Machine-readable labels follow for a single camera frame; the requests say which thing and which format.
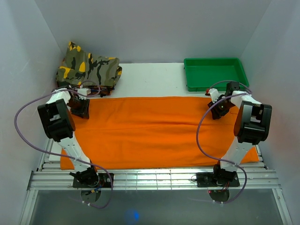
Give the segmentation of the orange trousers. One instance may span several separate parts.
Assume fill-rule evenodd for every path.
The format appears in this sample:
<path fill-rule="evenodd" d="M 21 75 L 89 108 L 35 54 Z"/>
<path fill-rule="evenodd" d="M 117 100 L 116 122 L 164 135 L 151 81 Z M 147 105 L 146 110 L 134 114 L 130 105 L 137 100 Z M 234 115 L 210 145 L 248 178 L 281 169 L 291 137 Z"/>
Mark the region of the orange trousers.
<path fill-rule="evenodd" d="M 90 101 L 89 119 L 73 116 L 75 136 L 105 169 L 211 166 L 233 142 L 238 108 L 219 120 L 205 97 L 125 97 Z"/>

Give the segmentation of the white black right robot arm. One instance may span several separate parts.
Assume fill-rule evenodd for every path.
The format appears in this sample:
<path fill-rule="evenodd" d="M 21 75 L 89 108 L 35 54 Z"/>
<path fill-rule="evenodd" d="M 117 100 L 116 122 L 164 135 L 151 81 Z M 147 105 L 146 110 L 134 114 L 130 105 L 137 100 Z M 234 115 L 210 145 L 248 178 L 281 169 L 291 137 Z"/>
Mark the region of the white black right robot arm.
<path fill-rule="evenodd" d="M 269 134 L 272 106 L 255 100 L 250 91 L 242 90 L 240 83 L 230 81 L 225 94 L 219 94 L 215 88 L 206 90 L 210 96 L 213 120 L 229 113 L 230 109 L 239 109 L 233 127 L 234 139 L 225 155 L 214 165 L 212 182 L 217 186 L 229 186 L 237 180 L 237 166 L 249 150 L 265 141 Z"/>

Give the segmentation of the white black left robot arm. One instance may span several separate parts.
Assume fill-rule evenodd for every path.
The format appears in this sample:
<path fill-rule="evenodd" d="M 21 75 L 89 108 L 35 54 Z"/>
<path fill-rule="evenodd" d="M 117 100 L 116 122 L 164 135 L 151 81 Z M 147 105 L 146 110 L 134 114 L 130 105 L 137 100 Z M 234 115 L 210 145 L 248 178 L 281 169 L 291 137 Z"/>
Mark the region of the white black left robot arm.
<path fill-rule="evenodd" d="M 70 157 L 75 170 L 70 175 L 80 184 L 92 188 L 99 184 L 99 175 L 76 139 L 72 118 L 72 114 L 82 119 L 89 118 L 90 100 L 86 96 L 90 93 L 90 89 L 82 87 L 74 93 L 70 87 L 59 88 L 37 110 L 46 136 L 60 145 Z"/>

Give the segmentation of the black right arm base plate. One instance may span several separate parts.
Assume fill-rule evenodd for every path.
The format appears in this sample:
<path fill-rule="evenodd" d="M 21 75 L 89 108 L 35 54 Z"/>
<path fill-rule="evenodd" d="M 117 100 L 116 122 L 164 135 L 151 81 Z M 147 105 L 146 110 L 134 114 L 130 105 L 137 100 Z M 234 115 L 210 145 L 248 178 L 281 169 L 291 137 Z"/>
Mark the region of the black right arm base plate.
<path fill-rule="evenodd" d="M 210 187 L 239 187 L 240 182 L 236 172 L 230 173 L 229 176 L 215 175 L 213 172 L 198 172 L 196 174 L 196 183 L 199 188 Z"/>

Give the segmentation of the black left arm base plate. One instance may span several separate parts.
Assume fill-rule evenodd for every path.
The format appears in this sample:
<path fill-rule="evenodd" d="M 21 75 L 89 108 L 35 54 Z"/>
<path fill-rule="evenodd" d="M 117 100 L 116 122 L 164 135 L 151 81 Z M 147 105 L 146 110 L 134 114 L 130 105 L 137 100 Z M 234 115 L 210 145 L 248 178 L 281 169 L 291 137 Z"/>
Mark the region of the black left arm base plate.
<path fill-rule="evenodd" d="M 80 183 L 77 179 L 73 180 L 73 188 L 111 188 L 111 182 L 113 182 L 114 174 L 110 173 L 110 177 L 107 173 L 98 173 L 98 178 L 89 179 L 87 183 Z"/>

